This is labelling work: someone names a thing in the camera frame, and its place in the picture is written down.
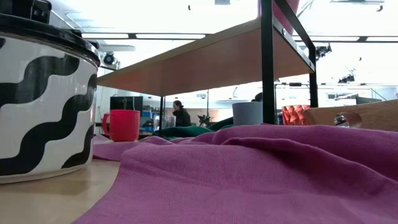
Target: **black clothing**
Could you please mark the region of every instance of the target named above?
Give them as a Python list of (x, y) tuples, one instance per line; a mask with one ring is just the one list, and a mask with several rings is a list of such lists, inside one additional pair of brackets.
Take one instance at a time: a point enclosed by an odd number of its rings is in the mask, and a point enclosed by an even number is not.
[(174, 111), (175, 116), (175, 126), (176, 127), (188, 127), (191, 126), (191, 116), (188, 111), (184, 108), (180, 108), (178, 111)]

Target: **black and white container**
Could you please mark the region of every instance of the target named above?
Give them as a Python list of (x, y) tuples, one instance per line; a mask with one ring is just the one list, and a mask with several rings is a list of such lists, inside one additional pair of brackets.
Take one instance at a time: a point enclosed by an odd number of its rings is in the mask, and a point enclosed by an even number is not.
[(0, 184), (91, 161), (99, 65), (80, 37), (0, 14)]

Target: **pink fabric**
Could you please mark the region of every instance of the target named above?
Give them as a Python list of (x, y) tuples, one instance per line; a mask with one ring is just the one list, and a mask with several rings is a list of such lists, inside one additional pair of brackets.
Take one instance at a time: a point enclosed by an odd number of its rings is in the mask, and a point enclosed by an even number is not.
[(128, 144), (76, 223), (398, 223), (398, 133), (259, 125)]

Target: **mug handle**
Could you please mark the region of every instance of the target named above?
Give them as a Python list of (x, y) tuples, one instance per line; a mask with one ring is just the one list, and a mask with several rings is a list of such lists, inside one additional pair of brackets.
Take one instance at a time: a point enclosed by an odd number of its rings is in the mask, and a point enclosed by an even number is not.
[(107, 127), (107, 124), (106, 124), (106, 120), (108, 119), (108, 116), (112, 116), (112, 114), (110, 114), (110, 113), (105, 113), (104, 114), (104, 118), (102, 119), (102, 130), (104, 131), (104, 133), (106, 135), (109, 136), (108, 127)]

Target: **person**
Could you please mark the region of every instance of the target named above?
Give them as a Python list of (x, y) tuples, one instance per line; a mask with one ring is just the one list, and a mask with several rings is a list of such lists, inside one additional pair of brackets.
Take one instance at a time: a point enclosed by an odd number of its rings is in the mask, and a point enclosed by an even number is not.
[(191, 116), (188, 114), (188, 111), (184, 109), (184, 106), (181, 104), (181, 101), (176, 100), (173, 102), (175, 116), (175, 126), (176, 127), (188, 127), (191, 126)]

